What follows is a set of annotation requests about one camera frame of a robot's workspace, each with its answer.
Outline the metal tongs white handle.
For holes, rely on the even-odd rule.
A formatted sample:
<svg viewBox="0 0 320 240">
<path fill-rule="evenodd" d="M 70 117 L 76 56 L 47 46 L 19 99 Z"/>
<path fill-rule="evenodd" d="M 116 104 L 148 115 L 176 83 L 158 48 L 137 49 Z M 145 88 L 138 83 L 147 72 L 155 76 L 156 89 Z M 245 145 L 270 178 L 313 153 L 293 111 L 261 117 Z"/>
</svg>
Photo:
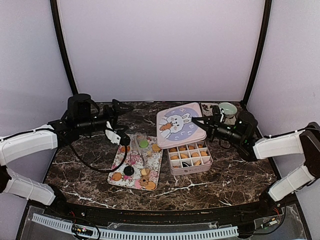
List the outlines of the metal tongs white handle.
<svg viewBox="0 0 320 240">
<path fill-rule="evenodd" d="M 132 135 L 130 135 L 130 139 L 135 144 L 136 152 L 140 156 L 140 158 L 142 160 L 142 163 L 143 163 L 143 167 L 145 168 L 146 167 L 146 161 L 145 161 L 145 158 L 143 156 L 143 153 L 142 153 L 142 150 L 140 148 L 140 145 L 138 144 L 138 140 L 137 140 L 136 136 L 132 134 Z"/>
</svg>

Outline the clear box lid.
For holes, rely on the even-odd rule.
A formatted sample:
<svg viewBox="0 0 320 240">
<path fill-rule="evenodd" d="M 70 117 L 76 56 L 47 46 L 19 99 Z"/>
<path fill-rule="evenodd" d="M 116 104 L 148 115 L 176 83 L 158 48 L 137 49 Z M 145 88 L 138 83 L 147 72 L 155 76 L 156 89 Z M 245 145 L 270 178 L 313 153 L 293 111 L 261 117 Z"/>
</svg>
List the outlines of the clear box lid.
<svg viewBox="0 0 320 240">
<path fill-rule="evenodd" d="M 200 104 L 192 102 L 162 110 L 156 115 L 157 145 L 169 149 L 202 141 L 207 137 L 205 130 L 192 122 L 202 117 Z"/>
</svg>

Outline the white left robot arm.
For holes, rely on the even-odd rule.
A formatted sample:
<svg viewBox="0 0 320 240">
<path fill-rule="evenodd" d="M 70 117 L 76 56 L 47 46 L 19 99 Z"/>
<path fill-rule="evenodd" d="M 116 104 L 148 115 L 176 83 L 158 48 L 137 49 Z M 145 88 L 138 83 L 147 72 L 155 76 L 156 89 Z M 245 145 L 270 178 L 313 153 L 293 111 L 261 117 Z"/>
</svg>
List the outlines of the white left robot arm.
<svg viewBox="0 0 320 240">
<path fill-rule="evenodd" d="M 19 158 L 45 151 L 71 146 L 80 136 L 103 131 L 112 144 L 124 147 L 128 153 L 131 143 L 126 134 L 128 126 L 117 123 L 119 116 L 134 108 L 131 105 L 113 99 L 111 105 L 100 108 L 89 94 L 79 93 L 67 100 L 67 110 L 63 116 L 38 128 L 0 139 L 0 191 L 46 206 L 60 218 L 71 213 L 65 203 L 63 193 L 52 184 L 34 181 L 8 168 L 8 164 Z"/>
</svg>

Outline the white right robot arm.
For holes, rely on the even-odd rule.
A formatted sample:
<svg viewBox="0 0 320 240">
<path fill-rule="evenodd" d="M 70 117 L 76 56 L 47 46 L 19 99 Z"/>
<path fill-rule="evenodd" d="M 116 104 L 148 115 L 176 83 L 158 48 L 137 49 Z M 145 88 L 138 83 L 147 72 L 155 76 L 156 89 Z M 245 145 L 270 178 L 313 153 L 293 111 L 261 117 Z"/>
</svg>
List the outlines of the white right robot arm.
<svg viewBox="0 0 320 240">
<path fill-rule="evenodd" d="M 320 126 L 310 122 L 306 127 L 278 135 L 254 137 L 258 126 L 255 117 L 242 111 L 234 125 L 221 122 L 222 115 L 214 112 L 211 116 L 192 117 L 192 122 L 203 129 L 210 140 L 227 141 L 235 147 L 239 156 L 247 162 L 271 157 L 301 154 L 304 162 L 287 176 L 272 184 L 266 191 L 267 197 L 255 205 L 255 213 L 266 217 L 275 208 L 275 203 L 287 195 L 320 178 Z"/>
</svg>

